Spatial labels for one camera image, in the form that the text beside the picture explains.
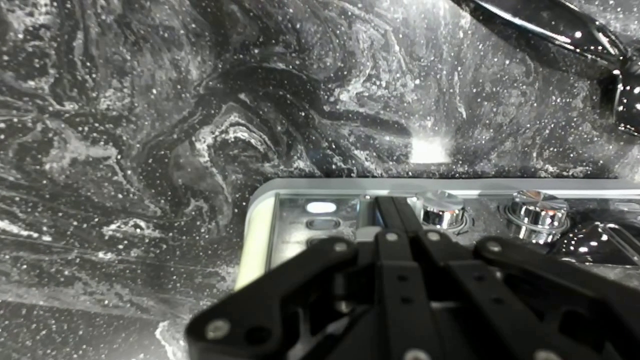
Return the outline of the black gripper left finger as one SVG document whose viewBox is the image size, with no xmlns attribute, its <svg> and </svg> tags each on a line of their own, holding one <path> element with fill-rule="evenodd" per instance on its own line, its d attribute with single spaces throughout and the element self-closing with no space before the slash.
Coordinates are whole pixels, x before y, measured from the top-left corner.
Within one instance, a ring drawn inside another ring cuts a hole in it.
<svg viewBox="0 0 640 360">
<path fill-rule="evenodd" d="M 433 325 L 413 256 L 421 228 L 380 196 L 367 242 L 330 236 L 197 312 L 188 360 L 433 360 Z"/>
</svg>

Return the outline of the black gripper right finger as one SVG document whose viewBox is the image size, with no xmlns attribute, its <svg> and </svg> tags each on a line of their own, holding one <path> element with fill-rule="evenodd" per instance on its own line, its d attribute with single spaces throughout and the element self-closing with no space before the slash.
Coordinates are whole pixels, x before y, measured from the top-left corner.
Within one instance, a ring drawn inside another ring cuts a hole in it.
<svg viewBox="0 0 640 360">
<path fill-rule="evenodd" d="M 391 347 L 429 360 L 640 360 L 640 292 L 514 240 L 464 249 L 391 202 Z"/>
</svg>

